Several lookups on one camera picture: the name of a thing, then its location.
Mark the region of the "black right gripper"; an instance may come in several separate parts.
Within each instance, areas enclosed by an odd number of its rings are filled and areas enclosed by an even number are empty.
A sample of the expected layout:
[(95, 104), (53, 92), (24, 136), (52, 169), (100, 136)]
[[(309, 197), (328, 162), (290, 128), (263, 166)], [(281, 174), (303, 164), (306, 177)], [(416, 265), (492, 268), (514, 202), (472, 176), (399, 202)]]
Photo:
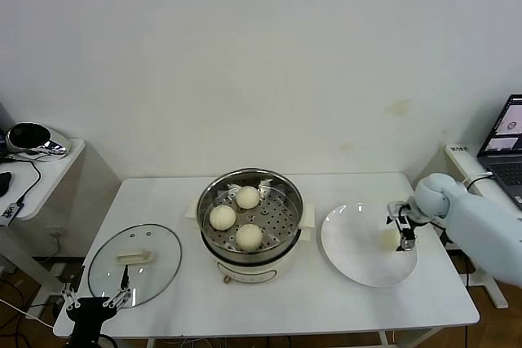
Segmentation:
[(388, 214), (386, 224), (396, 222), (397, 229), (400, 233), (400, 243), (396, 251), (411, 251), (416, 245), (415, 229), (423, 227), (426, 222), (418, 222), (409, 217), (408, 212), (411, 211), (410, 205), (402, 205), (396, 214)]

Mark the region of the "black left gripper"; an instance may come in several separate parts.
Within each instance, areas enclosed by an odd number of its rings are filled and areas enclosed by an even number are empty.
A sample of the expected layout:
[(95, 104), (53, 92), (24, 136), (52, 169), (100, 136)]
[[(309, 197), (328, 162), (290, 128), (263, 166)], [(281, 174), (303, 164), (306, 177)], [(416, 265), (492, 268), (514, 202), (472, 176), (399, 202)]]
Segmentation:
[(70, 277), (60, 277), (63, 284), (61, 296), (66, 305), (66, 314), (74, 323), (69, 344), (98, 344), (105, 321), (113, 318), (131, 297), (128, 266), (125, 265), (119, 290), (108, 297), (82, 297), (77, 292), (82, 282), (84, 266)]

